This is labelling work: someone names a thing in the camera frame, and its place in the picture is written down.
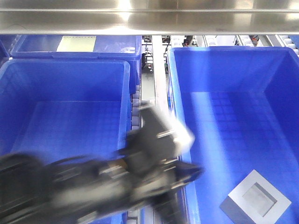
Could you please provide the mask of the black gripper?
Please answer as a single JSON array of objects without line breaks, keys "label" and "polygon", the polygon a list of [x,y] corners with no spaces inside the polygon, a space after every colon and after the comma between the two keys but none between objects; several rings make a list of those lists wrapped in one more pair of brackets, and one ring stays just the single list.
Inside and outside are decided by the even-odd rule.
[{"label": "black gripper", "polygon": [[156,107],[139,107],[142,126],[126,136],[119,150],[132,205],[173,205],[177,193],[203,174],[203,167],[182,161],[194,135],[182,122]]}]

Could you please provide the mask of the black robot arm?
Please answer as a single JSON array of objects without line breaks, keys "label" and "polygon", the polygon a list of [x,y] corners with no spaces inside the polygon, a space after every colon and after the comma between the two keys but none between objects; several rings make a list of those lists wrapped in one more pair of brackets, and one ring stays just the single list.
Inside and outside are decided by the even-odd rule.
[{"label": "black robot arm", "polygon": [[46,164],[27,153],[1,156],[1,223],[83,224],[146,206],[166,224],[186,223],[177,193],[204,173],[178,158],[192,146],[192,134],[154,106],[139,112],[143,126],[128,132],[119,159]]}]

